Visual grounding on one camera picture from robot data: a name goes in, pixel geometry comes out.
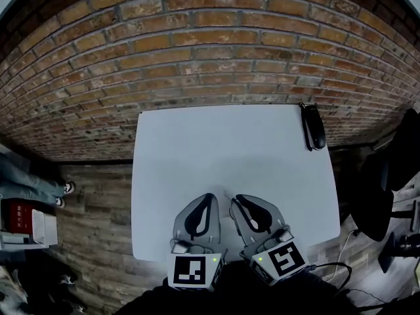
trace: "person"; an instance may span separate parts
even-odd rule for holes
[[[59,185],[55,181],[44,180],[21,170],[0,153],[0,199],[23,198],[63,208],[66,206],[63,196],[74,190],[73,182]]]
[[[167,284],[146,291],[114,315],[168,310],[226,314],[359,314],[345,293],[318,276],[302,271],[269,287],[245,262],[226,265],[214,292],[177,291]]]

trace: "wooden floor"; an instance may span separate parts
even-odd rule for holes
[[[88,314],[113,314],[159,285],[166,271],[164,264],[138,261],[132,255],[131,166],[65,166],[62,175],[74,181],[77,190],[67,196],[66,208],[57,213],[59,246],[52,252],[78,273],[74,292],[88,305]],[[348,233],[355,228],[349,217],[339,238],[310,248],[309,260],[316,264],[337,261]],[[399,220],[392,222],[389,231],[402,234],[408,229],[408,222]],[[411,293],[416,260],[395,260],[390,271],[383,274],[377,256],[384,244],[363,234],[351,236],[341,261],[353,267],[348,288],[362,289],[388,302]],[[319,269],[317,274],[327,280],[333,271]],[[340,284],[345,274],[338,270],[331,283]],[[350,296],[357,306],[379,303],[360,291],[351,291]]]

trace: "black chair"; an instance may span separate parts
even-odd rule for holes
[[[367,157],[352,191],[350,213],[360,231],[380,242],[391,218],[411,219],[411,231],[419,232],[420,202],[410,211],[392,212],[394,194],[420,171],[420,117],[413,109],[404,115],[386,149]]]

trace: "floor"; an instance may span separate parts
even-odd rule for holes
[[[59,210],[59,246],[52,251],[70,265],[79,276],[75,293],[89,307],[88,314],[113,314],[125,303],[161,283],[166,274],[164,264],[138,261],[131,248],[131,166],[63,166],[62,175],[77,184]],[[399,199],[414,195],[412,185],[399,193]],[[393,221],[390,229],[397,234],[409,228],[407,221]],[[342,225],[339,238],[309,249],[309,260],[321,264],[337,261],[351,230],[351,217]],[[389,302],[411,293],[416,259],[395,260],[383,274],[377,256],[385,241],[377,243],[363,234],[350,236],[341,261],[353,267],[349,289],[361,289]],[[334,268],[319,269],[317,274],[330,279]],[[339,285],[345,270],[338,269],[331,282]],[[357,306],[376,305],[378,300],[360,291],[351,291]],[[375,314],[376,311],[364,314]]]

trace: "cable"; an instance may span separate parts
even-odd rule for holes
[[[351,292],[351,291],[361,291],[362,293],[368,294],[371,297],[377,299],[379,302],[382,302],[383,304],[386,303],[385,301],[382,301],[380,298],[376,297],[375,295],[373,295],[371,293],[368,293],[367,291],[362,291],[361,289],[356,289],[356,288],[348,289],[348,292]]]
[[[347,242],[348,242],[348,239],[350,238],[350,235],[353,233],[353,232],[355,232],[355,231],[358,231],[357,229],[354,229],[354,230],[352,230],[352,231],[350,231],[349,233],[348,233],[348,235],[347,235],[347,239],[346,239],[346,241],[344,242],[344,245],[343,245],[343,248],[341,249],[341,251],[340,251],[340,254],[339,254],[339,258],[338,258],[338,262],[340,261],[340,259],[341,259],[341,255],[343,254],[343,251],[344,251],[344,248],[346,247],[346,244],[347,244]],[[337,269],[338,269],[338,267],[339,267],[339,265],[337,265],[336,267],[335,267],[335,271],[334,271],[334,275],[333,275],[333,277],[331,278],[331,279],[329,279],[329,280],[327,280],[327,282],[330,282],[333,278],[335,278],[335,275],[337,274]]]
[[[329,262],[327,264],[322,264],[322,265],[313,265],[313,266],[311,266],[310,270],[314,270],[315,268],[319,268],[319,267],[333,266],[333,265],[342,266],[342,267],[347,268],[347,270],[348,270],[348,276],[347,276],[346,280],[338,288],[337,293],[336,293],[336,295],[337,295],[338,292],[340,292],[340,290],[342,290],[344,288],[344,286],[348,283],[348,281],[350,280],[350,277],[352,276],[352,268],[349,265],[347,265],[343,262]]]

